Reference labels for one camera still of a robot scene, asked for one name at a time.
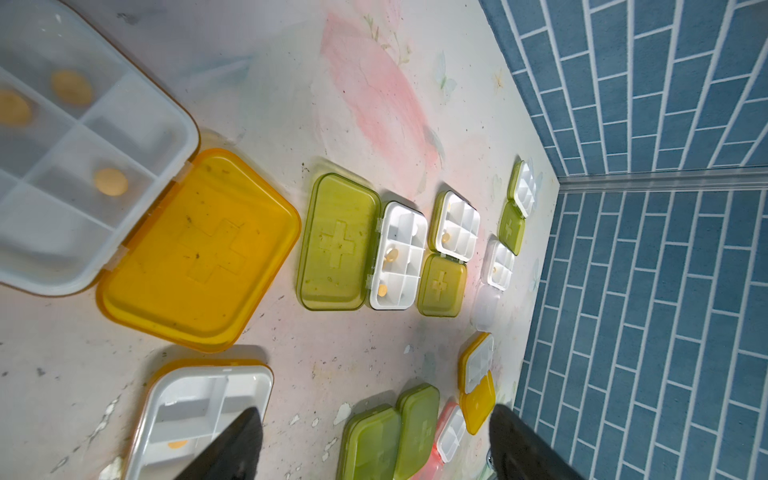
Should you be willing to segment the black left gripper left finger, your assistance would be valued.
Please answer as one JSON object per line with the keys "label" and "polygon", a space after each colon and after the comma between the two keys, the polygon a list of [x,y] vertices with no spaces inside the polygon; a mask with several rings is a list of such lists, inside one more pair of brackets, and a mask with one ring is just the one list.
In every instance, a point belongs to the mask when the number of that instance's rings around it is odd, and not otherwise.
{"label": "black left gripper left finger", "polygon": [[177,476],[184,479],[254,479],[263,444],[257,407],[245,409]]}

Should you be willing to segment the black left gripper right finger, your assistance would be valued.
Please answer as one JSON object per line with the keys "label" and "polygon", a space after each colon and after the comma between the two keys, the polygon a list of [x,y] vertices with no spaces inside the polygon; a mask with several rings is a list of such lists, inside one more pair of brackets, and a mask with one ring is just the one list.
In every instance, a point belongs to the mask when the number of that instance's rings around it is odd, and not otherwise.
{"label": "black left gripper right finger", "polygon": [[506,405],[496,404],[490,415],[489,440],[498,479],[582,479]]}

